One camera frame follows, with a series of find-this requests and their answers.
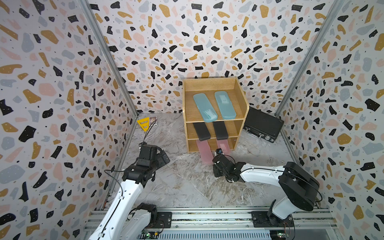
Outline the pink pencil case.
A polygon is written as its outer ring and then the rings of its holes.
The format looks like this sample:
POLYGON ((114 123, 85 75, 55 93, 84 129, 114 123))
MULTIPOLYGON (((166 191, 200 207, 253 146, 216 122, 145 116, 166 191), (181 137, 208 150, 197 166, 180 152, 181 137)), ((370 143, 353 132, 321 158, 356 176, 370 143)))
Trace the pink pencil case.
POLYGON ((218 149, 222 150, 224 155, 230 155, 231 154, 231 148, 230 148, 228 139, 217 140, 217 147, 218 147, 218 149))
POLYGON ((212 165, 214 156, 208 141, 196 140, 196 144, 201 155, 202 163, 204 165, 212 165))

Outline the black pencil case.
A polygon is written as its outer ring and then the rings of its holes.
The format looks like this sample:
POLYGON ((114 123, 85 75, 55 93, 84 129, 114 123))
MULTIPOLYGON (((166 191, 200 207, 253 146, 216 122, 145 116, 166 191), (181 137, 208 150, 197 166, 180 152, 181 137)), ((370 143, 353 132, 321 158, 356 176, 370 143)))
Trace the black pencil case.
POLYGON ((217 140, 227 140, 229 138, 225 122, 213 122, 213 127, 217 140))
POLYGON ((211 134, 206 126, 205 122, 193 123, 199 141, 206 141, 211 138, 211 134))

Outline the translucent blue pencil case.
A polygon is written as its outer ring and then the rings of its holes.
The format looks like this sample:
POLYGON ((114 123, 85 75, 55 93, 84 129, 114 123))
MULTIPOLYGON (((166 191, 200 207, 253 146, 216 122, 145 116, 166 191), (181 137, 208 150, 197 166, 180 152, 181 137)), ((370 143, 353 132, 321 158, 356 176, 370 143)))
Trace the translucent blue pencil case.
POLYGON ((218 115, 213 108, 210 100, 204 93, 199 93, 193 95, 193 99, 195 101, 195 104, 202 115, 203 120, 206 123, 214 122, 218 119, 218 115))
POLYGON ((237 114, 233 107, 232 101, 226 91, 215 92, 215 98, 224 120, 233 120, 237 114))

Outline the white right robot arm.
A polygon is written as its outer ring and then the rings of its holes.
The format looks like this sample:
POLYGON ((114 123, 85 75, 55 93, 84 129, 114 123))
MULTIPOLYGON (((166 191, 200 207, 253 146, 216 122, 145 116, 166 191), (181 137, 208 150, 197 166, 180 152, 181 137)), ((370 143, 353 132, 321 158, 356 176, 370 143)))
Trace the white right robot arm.
POLYGON ((298 210, 311 212, 320 194, 319 182, 294 162, 263 167, 235 162, 229 155, 217 154, 213 158, 213 171, 216 178, 224 177, 228 183, 261 183, 281 188, 284 198, 274 200, 267 212, 267 220, 273 226, 298 210))

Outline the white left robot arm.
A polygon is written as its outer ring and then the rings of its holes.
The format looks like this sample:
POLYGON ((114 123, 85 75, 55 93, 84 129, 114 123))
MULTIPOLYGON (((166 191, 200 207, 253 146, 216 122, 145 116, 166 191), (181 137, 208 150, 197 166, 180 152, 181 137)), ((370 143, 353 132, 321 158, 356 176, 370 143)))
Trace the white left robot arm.
POLYGON ((139 195, 149 181, 154 181, 156 171, 170 162, 160 147, 143 143, 136 161, 123 171, 119 191, 109 210, 90 240, 135 240, 145 228, 158 224, 156 205, 141 203, 134 207, 139 195))

